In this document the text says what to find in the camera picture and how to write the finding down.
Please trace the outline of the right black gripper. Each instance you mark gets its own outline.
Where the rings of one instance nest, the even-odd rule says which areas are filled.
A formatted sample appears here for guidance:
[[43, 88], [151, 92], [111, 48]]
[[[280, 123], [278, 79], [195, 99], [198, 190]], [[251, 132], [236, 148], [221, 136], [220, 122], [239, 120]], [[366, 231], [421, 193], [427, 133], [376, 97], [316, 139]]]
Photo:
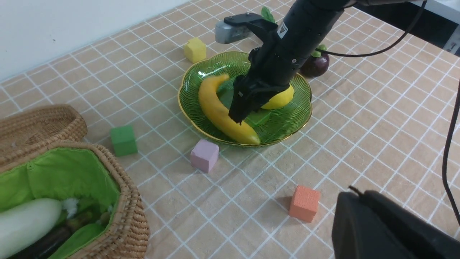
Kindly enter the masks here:
[[244, 26], [263, 44], [250, 52], [250, 69], [234, 82], [228, 115], [238, 124], [251, 113], [259, 113], [263, 104], [289, 87], [324, 36], [323, 25], [309, 22], [245, 22]]

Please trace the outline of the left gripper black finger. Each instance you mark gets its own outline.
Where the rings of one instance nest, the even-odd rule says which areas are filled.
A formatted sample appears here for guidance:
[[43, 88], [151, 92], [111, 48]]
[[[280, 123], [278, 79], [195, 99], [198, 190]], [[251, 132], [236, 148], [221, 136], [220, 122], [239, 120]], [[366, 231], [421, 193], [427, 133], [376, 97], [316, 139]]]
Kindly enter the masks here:
[[460, 243], [375, 190], [340, 192], [332, 225], [337, 259], [458, 259]]

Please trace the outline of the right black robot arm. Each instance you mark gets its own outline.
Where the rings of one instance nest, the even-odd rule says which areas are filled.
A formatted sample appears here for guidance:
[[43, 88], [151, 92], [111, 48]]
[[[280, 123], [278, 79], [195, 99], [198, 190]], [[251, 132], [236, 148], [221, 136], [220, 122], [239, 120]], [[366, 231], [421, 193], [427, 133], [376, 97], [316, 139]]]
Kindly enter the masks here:
[[353, 0], [296, 0], [280, 25], [256, 13], [225, 17], [215, 25], [215, 41], [230, 44], [257, 36], [263, 45], [250, 51], [250, 68], [235, 79], [229, 117], [241, 123], [253, 110], [289, 88]]

